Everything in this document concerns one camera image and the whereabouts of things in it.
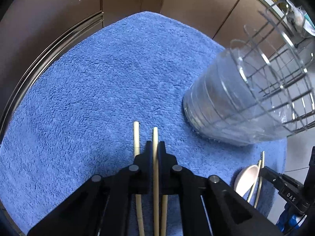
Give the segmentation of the small white spoon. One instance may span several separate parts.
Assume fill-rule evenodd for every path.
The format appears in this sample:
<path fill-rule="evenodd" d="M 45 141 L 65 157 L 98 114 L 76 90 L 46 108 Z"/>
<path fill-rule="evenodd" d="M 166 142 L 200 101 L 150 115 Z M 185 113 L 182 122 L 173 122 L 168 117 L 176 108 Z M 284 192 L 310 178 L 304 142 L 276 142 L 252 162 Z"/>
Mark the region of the small white spoon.
<path fill-rule="evenodd" d="M 251 165 L 244 168 L 236 177 L 234 190 L 238 195 L 243 197 L 257 181 L 259 175 L 259 167 Z"/>

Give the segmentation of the blue terry towel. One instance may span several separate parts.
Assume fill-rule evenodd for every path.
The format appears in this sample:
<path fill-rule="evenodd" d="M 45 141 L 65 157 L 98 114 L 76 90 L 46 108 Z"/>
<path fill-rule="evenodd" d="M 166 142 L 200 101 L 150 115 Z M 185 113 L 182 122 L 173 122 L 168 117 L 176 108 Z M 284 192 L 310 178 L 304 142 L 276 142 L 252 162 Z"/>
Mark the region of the blue terry towel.
<path fill-rule="evenodd" d="M 183 112 L 186 90 L 222 46 L 157 13 L 120 20 L 54 62 L 17 107 L 1 143 L 1 201 L 27 233 L 94 174 L 116 174 L 133 161 L 154 127 L 166 151 L 200 176 L 232 185 L 265 153 L 283 172 L 287 141 L 234 147 L 193 131 Z"/>

